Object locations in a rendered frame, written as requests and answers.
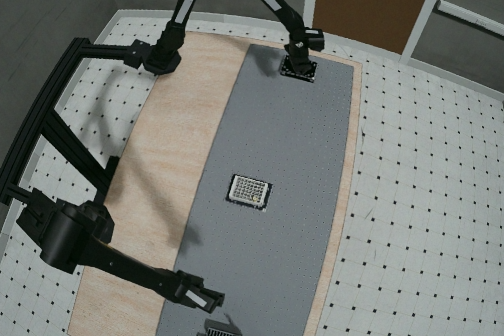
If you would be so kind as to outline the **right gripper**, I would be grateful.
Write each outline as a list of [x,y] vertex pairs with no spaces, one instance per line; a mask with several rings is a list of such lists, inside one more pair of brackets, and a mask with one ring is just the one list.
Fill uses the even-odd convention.
[[[189,274],[189,273],[187,273],[187,274]],[[203,284],[204,279],[202,277],[198,277],[198,276],[195,276],[195,275],[192,275],[192,274],[189,274],[189,275],[192,276],[191,277],[192,280],[199,281],[200,283]],[[204,288],[204,284],[203,284],[203,288]],[[196,308],[194,305],[191,305],[191,304],[189,304],[189,303],[187,303],[185,301],[182,301],[181,304],[184,305],[184,306],[190,307],[190,308],[194,308],[194,309]]]

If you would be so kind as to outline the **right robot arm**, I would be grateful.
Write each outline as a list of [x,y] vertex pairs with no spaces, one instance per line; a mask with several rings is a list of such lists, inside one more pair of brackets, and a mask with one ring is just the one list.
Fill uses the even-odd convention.
[[43,250],[39,257],[51,267],[73,275],[77,265],[90,266],[157,291],[175,304],[184,300],[209,314],[216,306],[222,307],[224,293],[203,288],[184,271],[178,269],[174,274],[167,268],[149,266],[103,243],[101,235],[108,230],[106,211],[88,204],[80,211],[68,202],[61,208],[35,187],[26,204],[16,223]]

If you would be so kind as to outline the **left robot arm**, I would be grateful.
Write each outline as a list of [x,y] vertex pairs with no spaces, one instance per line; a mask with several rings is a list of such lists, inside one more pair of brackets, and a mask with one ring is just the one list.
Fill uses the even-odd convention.
[[[184,44],[184,35],[186,36],[185,27],[195,1],[178,0],[171,19],[172,22],[170,20],[167,22],[166,31],[162,31],[162,37],[157,39],[158,43],[156,42],[152,48],[151,54],[146,59],[146,64],[161,70],[167,68],[177,50]],[[284,0],[261,1],[276,15],[279,21],[285,26],[285,29],[290,33],[289,45],[294,49],[301,49],[305,45],[300,50],[300,58],[309,57],[309,49],[317,52],[325,49],[322,29],[305,27],[303,18]]]

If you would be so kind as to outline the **white grid rack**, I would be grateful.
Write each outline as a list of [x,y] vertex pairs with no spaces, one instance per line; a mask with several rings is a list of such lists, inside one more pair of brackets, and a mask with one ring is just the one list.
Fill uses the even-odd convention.
[[[256,180],[252,180],[252,179],[248,179],[248,178],[244,178],[244,177],[240,177],[240,176],[235,176],[235,179],[234,179],[234,182],[233,182],[230,194],[229,194],[229,198],[232,198],[232,199],[238,200],[238,201],[242,201],[245,203],[257,205],[257,206],[258,205],[262,206],[263,205],[262,203],[264,202],[264,198],[266,195],[267,188],[268,188],[267,183],[259,182]],[[257,198],[256,202],[253,202],[253,197]]]

